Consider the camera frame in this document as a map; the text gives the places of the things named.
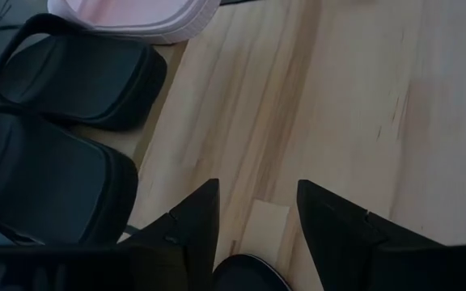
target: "wood grain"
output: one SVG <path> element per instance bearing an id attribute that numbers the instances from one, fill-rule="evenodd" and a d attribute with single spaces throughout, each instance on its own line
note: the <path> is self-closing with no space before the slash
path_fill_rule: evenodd
<path id="1" fill-rule="evenodd" d="M 320 289 L 299 179 L 466 243 L 466 1 L 221 7 L 182 57 L 131 223 L 146 226 L 208 178 L 221 183 L 216 263 L 255 252 L 296 290 Z M 266 221 L 270 209 L 286 215 Z"/>

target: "black leather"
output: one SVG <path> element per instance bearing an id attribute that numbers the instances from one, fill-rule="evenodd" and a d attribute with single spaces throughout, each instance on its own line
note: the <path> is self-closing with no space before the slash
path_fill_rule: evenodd
<path id="1" fill-rule="evenodd" d="M 466 290 L 466 246 L 445 247 L 306 180 L 298 209 L 325 291 Z"/>
<path id="2" fill-rule="evenodd" d="M 122 154 L 0 106 L 1 225 L 45 244 L 115 243 L 137 185 Z"/>
<path id="3" fill-rule="evenodd" d="M 19 50 L 38 34 L 47 36 Z M 141 41 L 99 36 L 55 15 L 36 15 L 0 57 L 0 101 L 52 120 L 129 129 L 148 115 L 166 67 Z"/>

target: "black object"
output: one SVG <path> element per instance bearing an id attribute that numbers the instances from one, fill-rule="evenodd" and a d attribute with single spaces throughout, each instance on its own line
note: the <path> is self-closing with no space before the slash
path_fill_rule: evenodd
<path id="1" fill-rule="evenodd" d="M 107 247 L 0 247 L 0 290 L 210 290 L 218 181 Z"/>
<path id="2" fill-rule="evenodd" d="M 466 290 L 466 246 L 445 247 L 305 180 L 298 208 L 325 291 Z"/>
<path id="3" fill-rule="evenodd" d="M 220 2 L 220 5 L 225 6 L 225 5 L 240 4 L 240 3 L 251 2 L 251 1 L 256 1 L 256 0 L 222 0 Z"/>
<path id="4" fill-rule="evenodd" d="M 49 36 L 21 51 L 35 34 Z M 144 120 L 167 74 L 137 40 L 97 36 L 55 15 L 31 17 L 0 57 L 0 101 L 57 122 L 130 129 Z"/>
<path id="5" fill-rule="evenodd" d="M 290 291 L 282 276 L 254 255 L 233 255 L 214 271 L 213 291 Z"/>
<path id="6" fill-rule="evenodd" d="M 0 228 L 15 234 L 7 237 L 116 243 L 137 185 L 135 165 L 123 154 L 0 105 Z"/>

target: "black slide sandal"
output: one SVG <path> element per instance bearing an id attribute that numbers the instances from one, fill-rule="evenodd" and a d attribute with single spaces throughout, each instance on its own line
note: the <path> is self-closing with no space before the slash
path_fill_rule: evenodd
<path id="1" fill-rule="evenodd" d="M 1 225 L 43 244 L 116 243 L 137 186 L 123 154 L 0 105 Z"/>
<path id="2" fill-rule="evenodd" d="M 38 34 L 49 36 L 18 51 Z M 35 15 L 0 57 L 0 101 L 59 122 L 126 130 L 146 119 L 166 74 L 165 60 L 148 44 Z"/>

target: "pink item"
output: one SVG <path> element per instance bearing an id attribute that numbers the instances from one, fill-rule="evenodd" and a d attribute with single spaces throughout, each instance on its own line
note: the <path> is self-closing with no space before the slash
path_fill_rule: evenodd
<path id="1" fill-rule="evenodd" d="M 48 0 L 49 13 L 102 33 L 173 44 L 201 32 L 220 0 Z"/>

